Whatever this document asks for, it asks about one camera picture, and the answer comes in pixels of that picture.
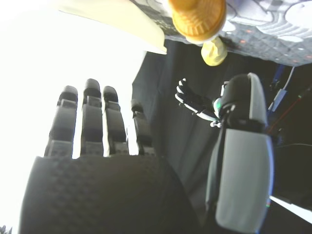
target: cartoon print fabric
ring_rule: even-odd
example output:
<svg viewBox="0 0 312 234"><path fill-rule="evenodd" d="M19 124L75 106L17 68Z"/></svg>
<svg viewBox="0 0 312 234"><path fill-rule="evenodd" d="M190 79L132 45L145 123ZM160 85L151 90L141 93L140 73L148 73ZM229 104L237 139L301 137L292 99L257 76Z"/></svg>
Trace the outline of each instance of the cartoon print fabric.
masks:
<svg viewBox="0 0 312 234"><path fill-rule="evenodd" d="M131 0L172 40L188 43L172 24L168 0ZM220 34L228 50L299 66L312 62L312 0L227 0Z"/></svg>

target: orange cap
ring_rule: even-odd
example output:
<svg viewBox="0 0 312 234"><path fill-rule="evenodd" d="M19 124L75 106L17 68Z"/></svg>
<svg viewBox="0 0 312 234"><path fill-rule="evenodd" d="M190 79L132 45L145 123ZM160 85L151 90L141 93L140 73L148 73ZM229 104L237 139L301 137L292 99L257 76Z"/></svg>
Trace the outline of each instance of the orange cap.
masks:
<svg viewBox="0 0 312 234"><path fill-rule="evenodd" d="M215 37L226 20L225 0L169 0L169 4L175 28L191 41Z"/></svg>

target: red cable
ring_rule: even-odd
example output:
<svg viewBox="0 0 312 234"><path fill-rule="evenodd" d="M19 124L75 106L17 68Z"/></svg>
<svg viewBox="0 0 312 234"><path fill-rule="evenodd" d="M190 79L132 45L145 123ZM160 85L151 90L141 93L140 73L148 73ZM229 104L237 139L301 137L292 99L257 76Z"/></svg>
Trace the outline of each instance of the red cable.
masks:
<svg viewBox="0 0 312 234"><path fill-rule="evenodd" d="M289 113L289 111L292 110L292 108L301 100L301 98L298 98L296 101L293 102L293 104L281 115L281 117L271 126L271 128L268 130L268 133L271 133L271 131L274 129L274 127Z"/></svg>

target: black backdrop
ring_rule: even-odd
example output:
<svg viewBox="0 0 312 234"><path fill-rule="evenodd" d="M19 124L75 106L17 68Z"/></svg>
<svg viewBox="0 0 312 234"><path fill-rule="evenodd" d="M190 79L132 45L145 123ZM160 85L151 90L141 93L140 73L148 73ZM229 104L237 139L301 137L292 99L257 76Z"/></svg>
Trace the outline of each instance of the black backdrop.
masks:
<svg viewBox="0 0 312 234"><path fill-rule="evenodd" d="M195 45L166 41L165 46L168 48L166 56L147 53L133 83L133 98L139 100L144 107L152 128L156 152L166 157L177 172L199 219L203 220L209 159L219 130L209 127L209 122L192 116L189 110L178 106L175 99L177 82L186 78L196 93L215 98L219 96L224 81L238 74L253 72L260 77L269 103L274 97L274 92L270 92L268 87L277 64L229 53L220 66L209 67L201 58L200 48ZM290 68L286 68L282 81L287 79L289 71ZM279 165L281 164L284 164L283 159L279 161ZM283 167L278 169L280 173L278 178L284 184L288 184L285 183L285 177L281 174L282 171L287 172L288 169L283 169ZM301 182L300 188L288 186L288 191L292 193L285 194L296 198L298 195L296 191L306 192L307 187L310 187L312 191L311 185L307 186L306 180L301 180ZM279 191L279 194L283 193L283 189L280 188ZM273 202L261 233L312 233L312 225Z"/></svg>

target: yellow cap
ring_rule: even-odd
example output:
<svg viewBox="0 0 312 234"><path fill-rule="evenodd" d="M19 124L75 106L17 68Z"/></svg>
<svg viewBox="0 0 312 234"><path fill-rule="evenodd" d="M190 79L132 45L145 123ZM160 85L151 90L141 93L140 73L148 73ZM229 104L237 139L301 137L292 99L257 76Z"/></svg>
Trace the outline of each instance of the yellow cap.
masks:
<svg viewBox="0 0 312 234"><path fill-rule="evenodd" d="M228 55L228 51L219 37L207 41L201 48L201 56L209 66L218 66Z"/></svg>
<svg viewBox="0 0 312 234"><path fill-rule="evenodd" d="M191 41L214 38L226 20L225 0L169 0L180 34Z"/></svg>

